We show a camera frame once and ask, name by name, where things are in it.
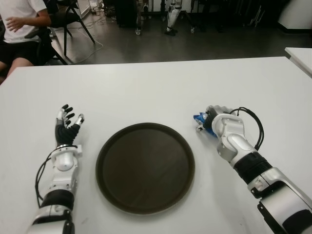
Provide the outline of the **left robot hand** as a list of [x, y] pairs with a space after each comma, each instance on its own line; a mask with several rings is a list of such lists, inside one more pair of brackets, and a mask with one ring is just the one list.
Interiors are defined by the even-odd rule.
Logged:
[[57, 147], [61, 145], [73, 145], [81, 125], [85, 121], [84, 115], [80, 114], [78, 115], [77, 120], [71, 124], [70, 119], [75, 116], [75, 113], [72, 111], [73, 107], [65, 104], [57, 114], [55, 124], [55, 139]]

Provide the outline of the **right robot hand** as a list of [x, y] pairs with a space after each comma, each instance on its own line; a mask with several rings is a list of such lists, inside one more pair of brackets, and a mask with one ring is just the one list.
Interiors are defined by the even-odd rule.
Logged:
[[232, 110], [233, 109], [225, 106], [208, 106], [205, 112], [200, 112], [199, 114], [193, 116], [193, 119], [197, 123], [196, 131], [200, 132], [206, 130], [209, 133], [213, 133], [212, 124], [216, 116], [220, 114], [229, 114]]

